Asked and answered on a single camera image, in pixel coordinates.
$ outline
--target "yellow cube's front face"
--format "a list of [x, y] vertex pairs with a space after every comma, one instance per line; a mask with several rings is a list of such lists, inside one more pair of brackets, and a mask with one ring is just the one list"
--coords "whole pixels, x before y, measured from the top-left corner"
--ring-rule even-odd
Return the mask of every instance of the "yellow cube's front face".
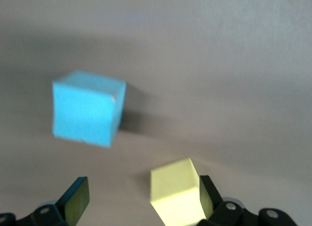
[[151, 204], [166, 226], [189, 226], [205, 219], [199, 176], [187, 158], [151, 171]]
[[165, 226], [190, 226], [206, 218], [200, 204], [198, 188], [151, 203]]

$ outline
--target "gray surface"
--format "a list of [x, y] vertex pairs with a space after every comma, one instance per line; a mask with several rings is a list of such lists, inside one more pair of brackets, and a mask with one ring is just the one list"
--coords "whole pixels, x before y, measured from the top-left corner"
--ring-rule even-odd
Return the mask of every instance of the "gray surface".
[[[87, 175], [78, 225], [155, 225], [149, 170], [191, 157], [223, 196], [312, 222], [312, 0], [0, 0], [0, 211]], [[112, 149], [54, 139], [51, 82], [128, 82]]]

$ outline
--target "blue cube's top face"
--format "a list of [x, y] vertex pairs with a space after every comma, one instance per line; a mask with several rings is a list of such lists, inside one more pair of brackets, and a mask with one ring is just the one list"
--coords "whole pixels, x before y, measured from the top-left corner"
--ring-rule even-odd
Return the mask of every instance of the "blue cube's top face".
[[57, 80], [56, 82], [65, 83], [73, 87], [110, 94], [114, 97], [126, 85], [126, 82], [124, 81], [88, 73], [81, 70], [77, 70], [68, 76]]

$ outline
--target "blue cube's front face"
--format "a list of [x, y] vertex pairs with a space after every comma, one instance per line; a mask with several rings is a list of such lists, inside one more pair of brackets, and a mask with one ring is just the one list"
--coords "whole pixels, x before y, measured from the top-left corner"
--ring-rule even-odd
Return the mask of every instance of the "blue cube's front face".
[[110, 95], [58, 82], [53, 94], [56, 137], [110, 147], [115, 109]]

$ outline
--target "white mark on blue cube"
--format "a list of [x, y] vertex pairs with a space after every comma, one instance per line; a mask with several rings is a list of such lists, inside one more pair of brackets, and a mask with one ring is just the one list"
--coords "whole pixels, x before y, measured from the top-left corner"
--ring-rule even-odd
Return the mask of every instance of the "white mark on blue cube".
[[126, 82], [77, 70], [52, 85], [54, 136], [111, 147], [121, 122]]

